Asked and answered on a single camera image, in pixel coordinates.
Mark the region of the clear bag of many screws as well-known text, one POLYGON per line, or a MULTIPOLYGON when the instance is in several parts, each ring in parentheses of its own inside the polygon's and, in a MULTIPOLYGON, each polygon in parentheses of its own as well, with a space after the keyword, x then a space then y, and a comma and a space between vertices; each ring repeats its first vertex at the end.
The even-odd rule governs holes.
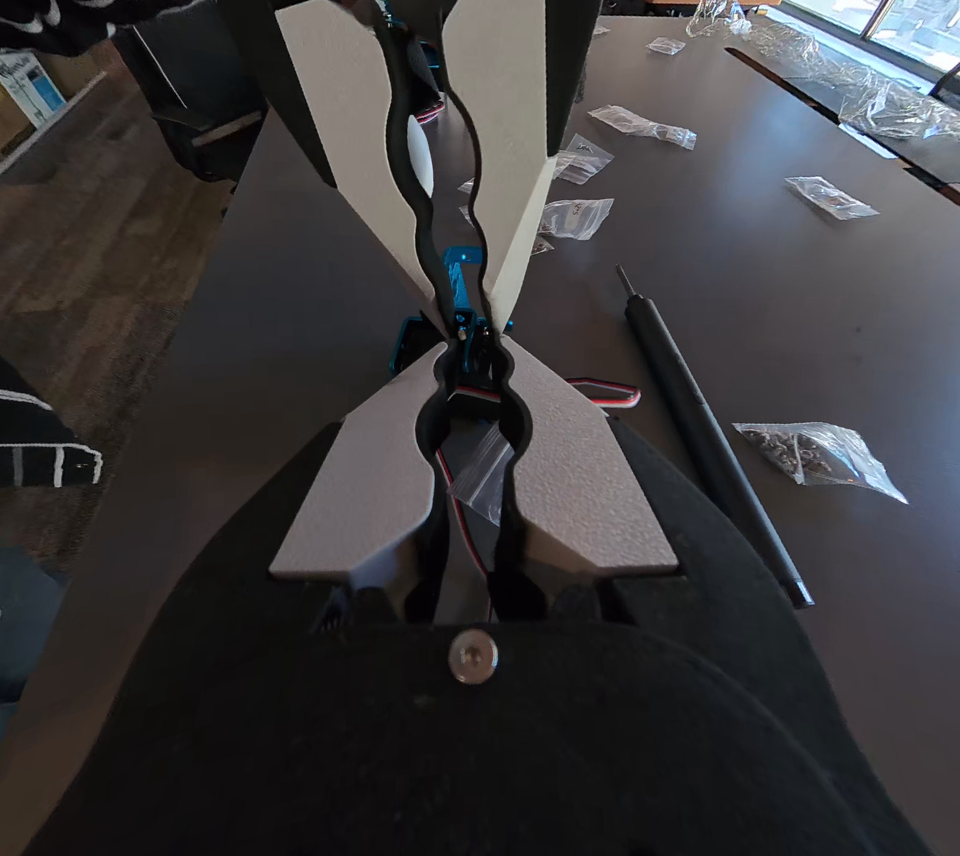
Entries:
POLYGON ((823 422, 736 422, 733 428, 799 486, 851 486, 908 504, 855 430, 823 422))

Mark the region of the black electric screwdriver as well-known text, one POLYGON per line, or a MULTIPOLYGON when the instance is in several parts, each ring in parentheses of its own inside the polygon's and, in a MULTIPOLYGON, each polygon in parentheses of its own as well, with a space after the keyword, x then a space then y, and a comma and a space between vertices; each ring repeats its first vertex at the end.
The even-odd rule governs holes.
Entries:
POLYGON ((619 264, 625 318, 711 502, 737 527, 796 610, 814 600, 751 486, 654 301, 640 295, 619 264))

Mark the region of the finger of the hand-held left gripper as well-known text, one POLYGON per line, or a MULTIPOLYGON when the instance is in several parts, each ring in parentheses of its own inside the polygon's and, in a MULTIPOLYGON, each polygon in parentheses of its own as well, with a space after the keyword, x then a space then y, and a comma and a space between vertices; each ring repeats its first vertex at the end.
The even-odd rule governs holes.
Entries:
POLYGON ((307 0, 275 12, 335 187, 409 280, 445 339, 457 322, 436 249, 434 170, 413 112, 408 38, 378 3, 307 0))
POLYGON ((555 158, 547 154, 546 0, 457 0, 442 27, 448 81, 479 154, 472 214, 482 288, 503 331, 517 304, 555 158))

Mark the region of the blue bracket servo assembly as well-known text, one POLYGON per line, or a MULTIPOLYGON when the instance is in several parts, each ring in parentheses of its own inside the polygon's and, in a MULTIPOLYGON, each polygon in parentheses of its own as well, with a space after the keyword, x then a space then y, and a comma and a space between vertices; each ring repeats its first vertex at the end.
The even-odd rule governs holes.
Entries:
MULTIPOLYGON (((478 306, 472 304, 463 272, 464 266, 479 268, 482 260, 480 247, 449 247, 442 255, 450 278, 455 320, 463 335, 456 392, 450 394, 449 405, 457 418, 494 423, 499 417, 499 394, 492 375, 492 329, 478 306)), ((423 314, 406 318, 390 360, 390 373, 397 376, 408 369, 440 344, 441 336, 441 331, 423 314)))

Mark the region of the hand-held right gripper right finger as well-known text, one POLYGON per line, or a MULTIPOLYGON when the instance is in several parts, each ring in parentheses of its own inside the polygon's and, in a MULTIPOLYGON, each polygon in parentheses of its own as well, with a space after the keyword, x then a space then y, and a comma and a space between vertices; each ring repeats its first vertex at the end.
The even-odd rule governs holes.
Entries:
POLYGON ((505 470, 494 572, 673 573, 679 561, 603 410, 511 337, 499 429, 505 470))

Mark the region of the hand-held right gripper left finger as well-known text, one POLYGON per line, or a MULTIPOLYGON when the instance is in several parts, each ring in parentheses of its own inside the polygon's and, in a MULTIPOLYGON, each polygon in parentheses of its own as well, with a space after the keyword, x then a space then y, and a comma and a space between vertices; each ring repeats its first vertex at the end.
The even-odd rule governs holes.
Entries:
POLYGON ((446 403, 451 343, 349 412, 279 550, 277 579, 440 583, 449 554, 428 406, 446 403))

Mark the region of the person's torso striped shirt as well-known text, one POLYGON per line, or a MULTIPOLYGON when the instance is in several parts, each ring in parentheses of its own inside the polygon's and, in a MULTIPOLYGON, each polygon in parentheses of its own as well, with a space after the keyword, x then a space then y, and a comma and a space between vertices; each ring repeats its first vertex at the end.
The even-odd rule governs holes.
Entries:
POLYGON ((2 489, 96 485, 102 454, 81 443, 41 395, 1 361, 2 489))

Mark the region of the white blue printed box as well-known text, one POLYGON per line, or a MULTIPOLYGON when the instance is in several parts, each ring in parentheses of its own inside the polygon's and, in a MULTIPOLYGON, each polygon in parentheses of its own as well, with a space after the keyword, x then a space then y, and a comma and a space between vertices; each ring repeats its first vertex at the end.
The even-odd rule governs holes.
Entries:
POLYGON ((3 50, 2 153, 44 130, 66 111, 68 101, 29 50, 3 50))

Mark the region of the crumpled clear plastic wrap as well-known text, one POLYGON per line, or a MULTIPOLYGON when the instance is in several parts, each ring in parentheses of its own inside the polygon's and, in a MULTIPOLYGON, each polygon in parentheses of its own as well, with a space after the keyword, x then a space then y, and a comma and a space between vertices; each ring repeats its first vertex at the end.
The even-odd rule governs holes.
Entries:
POLYGON ((958 110, 779 20, 751 20, 738 0, 699 0, 686 34, 736 38, 752 58, 787 80, 812 82, 840 97, 839 121, 868 135, 901 140, 959 136, 958 110))

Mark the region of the long crumpled clear bag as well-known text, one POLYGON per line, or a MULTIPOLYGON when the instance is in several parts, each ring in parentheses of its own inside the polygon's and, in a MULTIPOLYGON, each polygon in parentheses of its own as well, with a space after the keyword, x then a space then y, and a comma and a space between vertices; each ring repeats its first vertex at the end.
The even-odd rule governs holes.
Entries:
POLYGON ((588 112, 595 120, 628 135, 653 138, 685 150, 693 150, 697 134, 683 127, 666 125, 642 117, 624 106, 600 106, 588 112))

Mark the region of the dark chair with pale piping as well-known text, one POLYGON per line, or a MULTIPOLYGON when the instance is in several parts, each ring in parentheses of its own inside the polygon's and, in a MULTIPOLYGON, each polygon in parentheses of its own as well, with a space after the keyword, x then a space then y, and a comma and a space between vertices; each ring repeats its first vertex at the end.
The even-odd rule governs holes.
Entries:
POLYGON ((124 27, 112 42, 174 160, 201 180, 238 182, 269 105, 217 1, 124 27))

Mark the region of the person's legs blue jeans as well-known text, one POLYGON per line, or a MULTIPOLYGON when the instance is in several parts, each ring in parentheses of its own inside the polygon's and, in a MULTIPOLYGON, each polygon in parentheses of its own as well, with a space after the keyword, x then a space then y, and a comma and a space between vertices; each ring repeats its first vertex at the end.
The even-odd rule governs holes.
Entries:
POLYGON ((21 547, 1 548, 1 704, 19 702, 59 614, 68 574, 21 547))

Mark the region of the dark brown desk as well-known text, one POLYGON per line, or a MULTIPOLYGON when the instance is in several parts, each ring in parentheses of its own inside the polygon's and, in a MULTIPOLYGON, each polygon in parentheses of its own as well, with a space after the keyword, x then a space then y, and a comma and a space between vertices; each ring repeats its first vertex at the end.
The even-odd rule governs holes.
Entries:
MULTIPOLYGON (((958 854, 958 207, 683 20, 606 17, 568 130, 614 160, 552 197, 613 197, 594 238, 529 266, 513 338, 562 376, 634 384, 623 416, 684 470, 623 319, 621 264, 714 415, 858 430, 905 495, 800 487, 731 444, 816 605, 799 616, 871 766, 937 854, 958 854), (628 135, 600 106, 697 134, 628 135), (841 222, 820 176, 879 215, 841 222)), ((96 739, 172 587, 326 424, 388 377, 416 306, 282 121, 259 135, 217 248, 81 551, 2 745, 2 854, 19 854, 96 739)))

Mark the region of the clear bag with white label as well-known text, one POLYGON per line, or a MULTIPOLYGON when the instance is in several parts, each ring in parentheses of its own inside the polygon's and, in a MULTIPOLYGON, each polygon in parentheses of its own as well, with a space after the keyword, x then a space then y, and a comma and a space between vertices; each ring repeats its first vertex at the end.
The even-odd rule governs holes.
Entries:
POLYGON ((514 455, 514 448, 503 436, 499 423, 493 423, 449 486, 449 493, 499 527, 506 470, 514 455))

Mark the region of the clear bag with handwritten mark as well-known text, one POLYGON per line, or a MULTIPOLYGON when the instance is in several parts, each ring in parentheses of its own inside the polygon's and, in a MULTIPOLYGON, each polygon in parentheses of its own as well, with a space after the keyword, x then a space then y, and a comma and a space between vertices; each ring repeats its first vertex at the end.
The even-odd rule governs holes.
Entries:
POLYGON ((560 239, 586 241, 606 220, 615 200, 560 200, 543 208, 538 234, 560 239))

